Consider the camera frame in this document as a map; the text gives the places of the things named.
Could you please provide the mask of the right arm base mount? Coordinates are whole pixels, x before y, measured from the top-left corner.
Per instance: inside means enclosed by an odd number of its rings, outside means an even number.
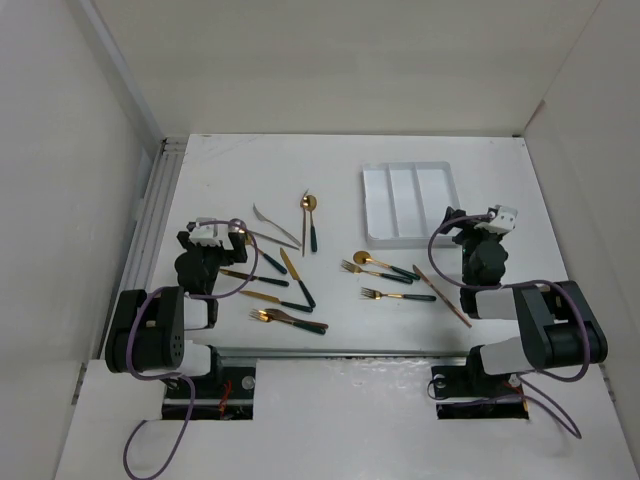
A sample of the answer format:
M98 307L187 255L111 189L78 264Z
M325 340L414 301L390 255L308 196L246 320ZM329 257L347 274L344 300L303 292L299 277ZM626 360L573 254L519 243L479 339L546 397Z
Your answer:
M466 365L431 368L428 395L439 420L528 420L518 380L509 374L487 375Z

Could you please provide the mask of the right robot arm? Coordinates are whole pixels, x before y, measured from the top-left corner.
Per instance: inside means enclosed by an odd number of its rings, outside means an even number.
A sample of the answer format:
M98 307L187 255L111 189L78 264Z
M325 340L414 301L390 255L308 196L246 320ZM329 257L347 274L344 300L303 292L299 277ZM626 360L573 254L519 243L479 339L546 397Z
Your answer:
M509 254L502 241L515 229L516 217L515 209L502 205L476 215L449 206L429 241L458 231L452 242L461 247L461 279L439 267L434 271L459 288L464 313L474 319L513 320L518 326L516 337L472 351L479 360L465 366L463 381L477 394L495 387L500 375L512 373L537 372L575 382L609 353L605 333L576 282L503 281Z

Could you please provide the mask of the gold spoon green handle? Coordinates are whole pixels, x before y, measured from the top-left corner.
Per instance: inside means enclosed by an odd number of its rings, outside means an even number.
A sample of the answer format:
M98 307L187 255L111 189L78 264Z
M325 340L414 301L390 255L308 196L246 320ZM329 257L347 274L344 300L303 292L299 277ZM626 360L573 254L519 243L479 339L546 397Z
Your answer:
M254 238L251 235L246 235L245 237L245 244L246 245L252 245L254 243ZM286 275L288 273L287 269L285 268L284 265L282 265L279 261L277 261L276 259L274 259L272 256L268 255L267 253L265 253L263 250L261 250L260 248L256 249L256 252L259 254L259 256L264 259L266 262L268 262L274 269L276 269L279 273Z
M307 225L309 225L310 248L312 253L318 251L317 234L314 222L314 211L318 205L314 195L308 193Z
M367 251L364 250L360 250L357 251L353 254L353 260L356 264L358 265L367 265L367 264L373 264L376 265L378 267L381 267L383 269L392 271L398 275L401 275L403 277L418 281L420 279L420 276L407 271L405 269L402 269L400 267L394 266L394 265L390 265L384 262L381 262L379 260L374 259Z

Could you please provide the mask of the rose gold fork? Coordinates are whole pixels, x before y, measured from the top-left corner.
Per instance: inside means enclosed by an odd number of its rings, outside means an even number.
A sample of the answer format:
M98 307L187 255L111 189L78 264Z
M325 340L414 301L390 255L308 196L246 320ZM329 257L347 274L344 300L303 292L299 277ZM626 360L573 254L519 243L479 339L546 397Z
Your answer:
M304 192L301 200L300 207L302 209L302 246L301 253L302 257L305 256L306 252L306 232L307 232L307 209L308 209L308 189Z

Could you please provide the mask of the rose gold knife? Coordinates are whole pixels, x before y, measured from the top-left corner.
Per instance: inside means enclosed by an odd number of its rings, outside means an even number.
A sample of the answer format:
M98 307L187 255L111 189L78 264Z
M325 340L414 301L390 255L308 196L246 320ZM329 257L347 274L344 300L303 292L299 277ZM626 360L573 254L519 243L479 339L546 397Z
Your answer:
M436 295L459 320L461 320L468 328L472 327L472 323L466 318L463 312L416 265L412 266L412 270L436 293Z

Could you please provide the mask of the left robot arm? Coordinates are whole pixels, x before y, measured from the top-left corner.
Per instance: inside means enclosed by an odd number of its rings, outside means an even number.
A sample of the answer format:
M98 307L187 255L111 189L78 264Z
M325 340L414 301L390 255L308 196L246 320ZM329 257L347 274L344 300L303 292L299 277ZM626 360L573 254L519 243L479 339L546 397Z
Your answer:
M189 224L177 234L183 248L174 262L177 284L155 293L120 293L104 352L111 372L171 372L189 376L189 384L201 396L221 390L224 373L215 349L186 338L189 330L215 326L218 299L212 293L219 270L248 260L243 222L235 219L228 226L229 249L217 234L214 220Z

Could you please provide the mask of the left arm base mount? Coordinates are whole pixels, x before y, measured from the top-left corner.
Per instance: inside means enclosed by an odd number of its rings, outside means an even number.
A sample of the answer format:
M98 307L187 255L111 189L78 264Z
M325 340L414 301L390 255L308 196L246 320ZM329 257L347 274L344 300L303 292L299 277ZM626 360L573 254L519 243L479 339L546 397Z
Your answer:
M211 373L193 377L195 403L191 421L252 420L256 387L256 361L247 358L216 357ZM183 381L168 380L161 406L162 420L184 420L190 400Z

